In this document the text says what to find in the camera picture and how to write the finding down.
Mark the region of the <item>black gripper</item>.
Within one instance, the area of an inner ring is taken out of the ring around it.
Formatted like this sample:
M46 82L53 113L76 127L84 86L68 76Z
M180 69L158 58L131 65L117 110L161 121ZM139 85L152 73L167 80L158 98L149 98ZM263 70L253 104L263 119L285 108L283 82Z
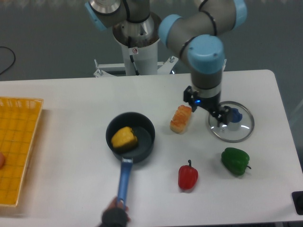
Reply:
M221 92L212 97L201 97L199 92L194 91L191 86L188 86L183 93L183 101L191 106L192 112L197 107L205 109L216 119L216 127L220 127L221 123L228 125L233 120L232 108L221 106L220 98Z

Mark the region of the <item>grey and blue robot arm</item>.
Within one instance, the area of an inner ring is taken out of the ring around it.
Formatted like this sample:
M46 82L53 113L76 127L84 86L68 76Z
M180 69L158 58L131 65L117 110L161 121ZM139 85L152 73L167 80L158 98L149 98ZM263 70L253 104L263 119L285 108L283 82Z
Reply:
M147 0L88 0L85 8L99 30L112 29L127 75L155 74L162 42L191 71L183 99L192 110L205 109L218 124L235 121L233 110L220 104L225 53L218 35L245 22L244 1L202 0L189 18L172 14L161 19Z

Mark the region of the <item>hand with dark glove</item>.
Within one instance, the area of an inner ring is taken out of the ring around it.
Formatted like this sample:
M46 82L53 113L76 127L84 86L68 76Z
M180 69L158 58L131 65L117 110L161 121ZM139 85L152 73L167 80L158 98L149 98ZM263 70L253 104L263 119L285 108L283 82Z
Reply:
M126 227L130 221L128 216L129 208L124 207L122 201L118 201L117 197L114 197L109 206L104 210L100 227Z

